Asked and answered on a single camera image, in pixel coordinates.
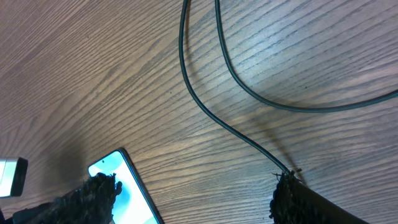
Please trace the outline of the Samsung Galaxy smartphone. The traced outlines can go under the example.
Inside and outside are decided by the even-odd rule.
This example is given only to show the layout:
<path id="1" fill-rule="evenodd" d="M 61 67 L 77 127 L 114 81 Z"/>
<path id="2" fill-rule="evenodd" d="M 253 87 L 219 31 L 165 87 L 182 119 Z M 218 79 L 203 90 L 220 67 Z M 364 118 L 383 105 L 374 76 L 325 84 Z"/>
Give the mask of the Samsung Galaxy smartphone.
<path id="1" fill-rule="evenodd" d="M 115 224 L 164 224 L 125 148 L 116 149 L 92 163 L 88 173 L 90 176 L 114 174 L 116 182 L 122 183 L 112 210 Z"/>

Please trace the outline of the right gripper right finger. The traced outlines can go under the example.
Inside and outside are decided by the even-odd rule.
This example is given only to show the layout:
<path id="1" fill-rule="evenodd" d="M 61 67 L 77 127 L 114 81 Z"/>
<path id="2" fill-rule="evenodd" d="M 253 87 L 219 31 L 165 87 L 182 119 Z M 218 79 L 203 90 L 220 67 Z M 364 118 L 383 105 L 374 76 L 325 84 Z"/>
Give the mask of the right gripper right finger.
<path id="1" fill-rule="evenodd" d="M 367 224 L 306 187 L 294 171 L 275 176 L 269 210 L 275 224 Z"/>

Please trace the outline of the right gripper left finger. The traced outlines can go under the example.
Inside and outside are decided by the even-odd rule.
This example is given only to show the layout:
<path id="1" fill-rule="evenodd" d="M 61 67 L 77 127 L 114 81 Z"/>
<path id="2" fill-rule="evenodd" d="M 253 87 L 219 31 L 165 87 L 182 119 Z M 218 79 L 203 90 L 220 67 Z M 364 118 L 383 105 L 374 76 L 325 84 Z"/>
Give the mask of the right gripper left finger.
<path id="1" fill-rule="evenodd" d="M 109 224 L 122 186 L 115 174 L 98 173 L 51 202 L 20 210 L 9 218 L 1 215 L 1 224 Z"/>

